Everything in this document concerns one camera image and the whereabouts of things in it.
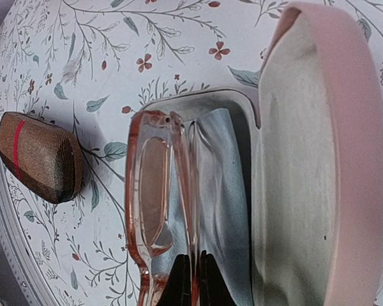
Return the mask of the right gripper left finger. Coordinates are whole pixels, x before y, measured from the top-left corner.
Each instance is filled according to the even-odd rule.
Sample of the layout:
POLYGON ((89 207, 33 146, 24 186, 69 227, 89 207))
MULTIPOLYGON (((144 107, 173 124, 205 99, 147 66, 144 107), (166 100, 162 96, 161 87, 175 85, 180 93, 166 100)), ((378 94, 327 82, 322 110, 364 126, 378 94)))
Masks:
POLYGON ((191 274, 188 255, 177 255, 157 306, 191 306, 191 274))

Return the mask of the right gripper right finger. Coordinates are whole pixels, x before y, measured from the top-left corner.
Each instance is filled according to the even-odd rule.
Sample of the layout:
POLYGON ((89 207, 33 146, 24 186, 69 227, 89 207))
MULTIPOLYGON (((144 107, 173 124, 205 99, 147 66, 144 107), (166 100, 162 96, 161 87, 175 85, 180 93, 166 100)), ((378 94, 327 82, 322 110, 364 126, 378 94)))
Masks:
POLYGON ((200 256, 200 305, 236 306, 212 254, 200 256))

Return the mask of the pink glasses case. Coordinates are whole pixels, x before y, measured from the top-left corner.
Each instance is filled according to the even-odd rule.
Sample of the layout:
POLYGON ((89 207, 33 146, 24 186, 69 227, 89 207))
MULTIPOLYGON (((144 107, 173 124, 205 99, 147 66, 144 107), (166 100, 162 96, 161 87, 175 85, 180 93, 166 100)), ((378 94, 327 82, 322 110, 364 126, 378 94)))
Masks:
POLYGON ((383 267, 383 101, 347 12, 292 2, 259 97, 220 89, 160 99, 184 119, 227 107, 250 157, 254 305, 373 305, 383 267))

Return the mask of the brown plaid glasses case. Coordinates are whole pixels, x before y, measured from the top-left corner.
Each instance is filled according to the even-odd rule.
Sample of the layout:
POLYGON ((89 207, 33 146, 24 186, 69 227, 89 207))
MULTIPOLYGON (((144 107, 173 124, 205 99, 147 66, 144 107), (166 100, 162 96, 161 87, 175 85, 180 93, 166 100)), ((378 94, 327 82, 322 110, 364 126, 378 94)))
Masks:
POLYGON ((52 204, 73 200, 83 179, 83 158, 75 135, 19 112, 0 121, 0 157, 7 169, 52 204))

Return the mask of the small blue cloth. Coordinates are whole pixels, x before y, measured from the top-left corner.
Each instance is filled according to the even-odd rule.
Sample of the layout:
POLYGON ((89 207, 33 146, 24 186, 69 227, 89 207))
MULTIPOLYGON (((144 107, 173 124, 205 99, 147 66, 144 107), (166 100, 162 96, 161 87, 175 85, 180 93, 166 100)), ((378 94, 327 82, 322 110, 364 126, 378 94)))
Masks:
POLYGON ((252 305, 248 205, 229 111, 197 119, 200 248, 212 254, 237 305, 252 305))

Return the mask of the pink translucent sunglasses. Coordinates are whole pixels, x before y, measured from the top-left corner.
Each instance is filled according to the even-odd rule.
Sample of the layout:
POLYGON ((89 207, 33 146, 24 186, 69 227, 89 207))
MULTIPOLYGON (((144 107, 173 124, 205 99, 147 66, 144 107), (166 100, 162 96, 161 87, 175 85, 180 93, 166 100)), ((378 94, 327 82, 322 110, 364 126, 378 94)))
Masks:
POLYGON ((199 305, 200 225, 197 166, 197 125, 186 128, 175 112, 144 110, 130 125, 125 178, 125 219, 128 251, 140 272, 139 305, 156 305, 177 255, 188 255, 191 305, 199 305), (170 185, 177 182, 177 208, 184 228, 185 250, 170 257, 168 272, 158 272, 153 260, 173 248, 169 221, 170 185))

